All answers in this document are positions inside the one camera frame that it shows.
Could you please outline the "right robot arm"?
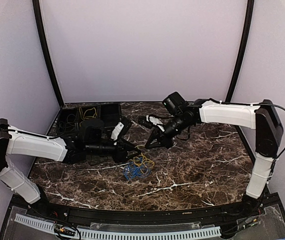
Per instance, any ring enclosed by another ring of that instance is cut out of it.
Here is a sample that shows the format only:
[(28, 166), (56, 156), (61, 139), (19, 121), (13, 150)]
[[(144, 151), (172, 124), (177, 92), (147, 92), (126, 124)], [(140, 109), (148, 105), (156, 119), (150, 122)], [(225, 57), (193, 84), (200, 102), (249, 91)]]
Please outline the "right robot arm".
[(232, 103), (212, 98), (187, 102), (178, 92), (173, 92), (162, 101), (170, 113), (168, 122), (163, 124), (160, 116), (147, 115), (146, 121), (154, 126), (145, 143), (146, 149), (171, 148), (175, 136), (197, 124), (227, 124), (255, 130), (255, 161), (246, 198), (238, 205), (237, 212), (248, 217), (257, 209), (256, 200), (263, 193), (265, 185), (272, 177), (284, 127), (277, 113), (279, 105), (265, 99), (258, 103)]

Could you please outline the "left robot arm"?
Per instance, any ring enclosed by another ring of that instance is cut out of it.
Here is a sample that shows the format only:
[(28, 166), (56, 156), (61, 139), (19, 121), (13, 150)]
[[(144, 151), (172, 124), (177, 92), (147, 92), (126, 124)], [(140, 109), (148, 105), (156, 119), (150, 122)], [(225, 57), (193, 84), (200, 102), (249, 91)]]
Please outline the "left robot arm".
[(53, 206), (47, 203), (46, 194), (12, 163), (10, 155), (45, 158), (63, 164), (75, 164), (86, 160), (87, 156), (107, 156), (115, 163), (125, 163), (141, 154), (141, 150), (123, 138), (130, 127), (131, 122), (123, 119), (113, 128), (110, 137), (104, 138), (104, 122), (91, 118), (83, 121), (73, 133), (47, 136), (23, 131), (1, 118), (0, 180), (33, 205), (42, 218), (49, 218)]

